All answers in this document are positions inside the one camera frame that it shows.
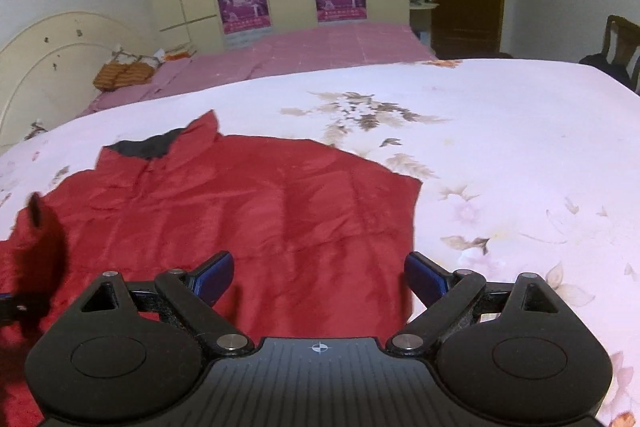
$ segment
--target cream headboard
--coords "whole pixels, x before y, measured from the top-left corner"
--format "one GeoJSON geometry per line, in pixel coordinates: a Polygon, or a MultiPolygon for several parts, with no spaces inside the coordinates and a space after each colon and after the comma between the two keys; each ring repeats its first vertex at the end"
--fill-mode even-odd
{"type": "Polygon", "coordinates": [[[0,153],[33,121],[50,130],[86,108],[98,94],[95,74],[117,44],[135,54],[155,51],[125,25],[88,12],[43,19],[0,50],[0,153]]]}

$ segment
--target pink bed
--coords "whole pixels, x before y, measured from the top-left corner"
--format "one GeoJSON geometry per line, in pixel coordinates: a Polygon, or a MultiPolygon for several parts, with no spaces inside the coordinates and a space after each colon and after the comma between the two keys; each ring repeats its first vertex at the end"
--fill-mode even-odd
{"type": "Polygon", "coordinates": [[[151,83],[104,92],[79,116],[251,78],[434,58],[409,26],[384,23],[320,26],[269,36],[242,50],[166,62],[151,83]]]}

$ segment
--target chair backrest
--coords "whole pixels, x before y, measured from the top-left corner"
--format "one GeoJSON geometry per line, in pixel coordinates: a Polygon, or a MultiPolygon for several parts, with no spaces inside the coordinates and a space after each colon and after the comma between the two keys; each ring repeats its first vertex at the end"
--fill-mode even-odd
{"type": "MultiPolygon", "coordinates": [[[[618,35],[616,43],[616,54],[611,64],[628,67],[631,58],[634,56],[636,49],[640,46],[640,26],[621,17],[620,15],[609,15],[607,18],[607,28],[604,31],[604,43],[602,45],[602,54],[607,57],[611,46],[611,32],[615,31],[618,35]]],[[[636,62],[631,81],[633,86],[638,85],[638,76],[640,76],[640,57],[636,62]]]]}

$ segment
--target bed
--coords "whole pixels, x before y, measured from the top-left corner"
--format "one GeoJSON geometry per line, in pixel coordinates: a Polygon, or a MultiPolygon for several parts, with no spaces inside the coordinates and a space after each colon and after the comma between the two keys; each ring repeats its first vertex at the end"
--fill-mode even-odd
{"type": "Polygon", "coordinates": [[[640,100],[628,89],[576,64],[436,60],[151,97],[2,156],[0,238],[31,191],[92,169],[102,146],[211,109],[223,134],[310,138],[421,179],[415,248],[491,280],[543,275],[611,356],[600,420],[640,417],[640,100]]]}

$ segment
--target circular pad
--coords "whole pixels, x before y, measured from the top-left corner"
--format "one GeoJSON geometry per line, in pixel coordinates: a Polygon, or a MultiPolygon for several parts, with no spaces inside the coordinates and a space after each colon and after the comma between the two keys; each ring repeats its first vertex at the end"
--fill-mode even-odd
{"type": "Polygon", "coordinates": [[[494,347],[494,362],[508,375],[525,380],[543,380],[566,367],[562,347],[535,337],[508,339],[494,347]]]}
{"type": "Polygon", "coordinates": [[[129,337],[97,337],[80,344],[71,355],[76,369],[93,378],[122,377],[145,359],[145,346],[129,337]]]}

